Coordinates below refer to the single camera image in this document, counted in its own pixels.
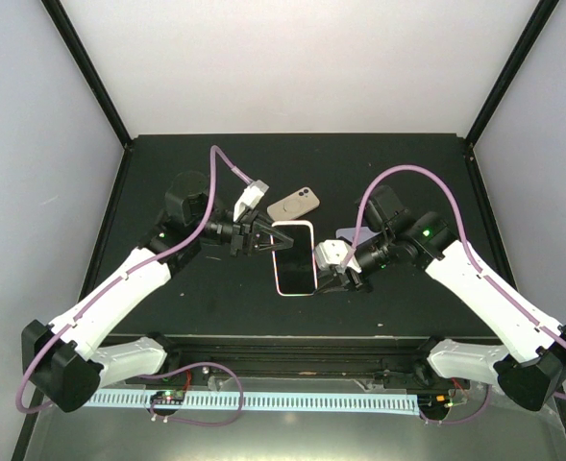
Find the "beige cased phone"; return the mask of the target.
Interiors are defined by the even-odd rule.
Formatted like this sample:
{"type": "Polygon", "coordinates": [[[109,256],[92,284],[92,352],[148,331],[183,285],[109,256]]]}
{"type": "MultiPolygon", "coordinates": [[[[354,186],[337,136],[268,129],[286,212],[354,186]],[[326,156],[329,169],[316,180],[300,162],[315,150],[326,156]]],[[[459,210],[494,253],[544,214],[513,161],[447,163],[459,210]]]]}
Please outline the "beige cased phone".
{"type": "Polygon", "coordinates": [[[320,206],[320,200],[307,186],[269,205],[268,216],[274,221],[296,220],[320,206]]]}

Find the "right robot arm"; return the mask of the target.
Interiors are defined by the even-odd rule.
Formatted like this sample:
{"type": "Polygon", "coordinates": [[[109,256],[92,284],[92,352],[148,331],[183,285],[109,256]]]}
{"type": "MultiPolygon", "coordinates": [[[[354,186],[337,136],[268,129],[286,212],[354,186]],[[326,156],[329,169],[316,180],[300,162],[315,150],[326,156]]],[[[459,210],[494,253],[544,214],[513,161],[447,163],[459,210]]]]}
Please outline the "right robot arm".
{"type": "Polygon", "coordinates": [[[368,291],[369,277],[412,265],[464,302],[500,339],[498,346],[434,339],[411,364],[414,380],[443,378],[492,385],[513,402],[540,410],[566,379],[566,325],[541,311],[495,273],[435,212],[414,218],[388,186],[371,193],[361,220],[374,233],[356,247],[346,239],[315,247],[319,292],[368,291]]]}

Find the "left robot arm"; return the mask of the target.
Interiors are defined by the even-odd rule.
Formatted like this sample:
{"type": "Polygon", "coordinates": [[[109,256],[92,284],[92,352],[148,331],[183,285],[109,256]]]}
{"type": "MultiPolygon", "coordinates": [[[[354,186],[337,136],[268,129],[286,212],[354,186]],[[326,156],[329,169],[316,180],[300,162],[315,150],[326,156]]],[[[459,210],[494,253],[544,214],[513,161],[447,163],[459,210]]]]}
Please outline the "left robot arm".
{"type": "Polygon", "coordinates": [[[64,412],[97,390],[134,376],[174,381],[180,357],[161,335],[106,347],[110,332],[145,298],[178,275],[204,241],[227,244],[232,255],[286,250],[295,238],[257,209],[268,187],[248,182],[234,210],[216,204],[214,176],[179,174],[164,196],[157,223],[125,261],[89,295],[48,324],[33,320],[21,332],[24,379],[64,412]]]}

